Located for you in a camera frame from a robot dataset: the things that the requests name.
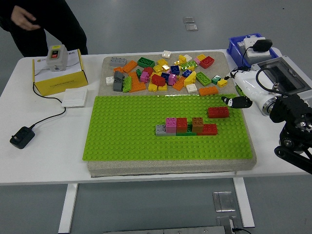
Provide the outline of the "person's right hand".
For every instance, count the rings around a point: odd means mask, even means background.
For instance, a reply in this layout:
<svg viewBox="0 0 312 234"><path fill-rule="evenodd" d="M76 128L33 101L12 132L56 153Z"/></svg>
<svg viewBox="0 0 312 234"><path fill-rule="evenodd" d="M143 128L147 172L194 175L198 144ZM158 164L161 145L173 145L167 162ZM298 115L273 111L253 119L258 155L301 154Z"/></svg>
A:
<svg viewBox="0 0 312 234"><path fill-rule="evenodd" d="M33 31L40 29L41 26L38 24L33 24L34 21L37 19L28 11L26 11L24 8L21 8L20 6L15 5L12 13L11 13L11 21L20 27L23 30L26 31Z"/></svg>

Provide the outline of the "robot right hand white shell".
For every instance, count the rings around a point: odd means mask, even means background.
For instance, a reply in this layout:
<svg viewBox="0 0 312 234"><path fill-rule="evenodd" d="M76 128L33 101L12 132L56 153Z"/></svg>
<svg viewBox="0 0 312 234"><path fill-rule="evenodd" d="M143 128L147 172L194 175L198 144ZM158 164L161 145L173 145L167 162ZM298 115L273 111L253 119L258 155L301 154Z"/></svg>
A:
<svg viewBox="0 0 312 234"><path fill-rule="evenodd" d="M249 108L252 104L256 104L261 113L268 116L278 94L260 87L256 81L256 74L257 71L236 73L234 81L244 96L233 98L222 96L221 99L226 105L234 109Z"/></svg>

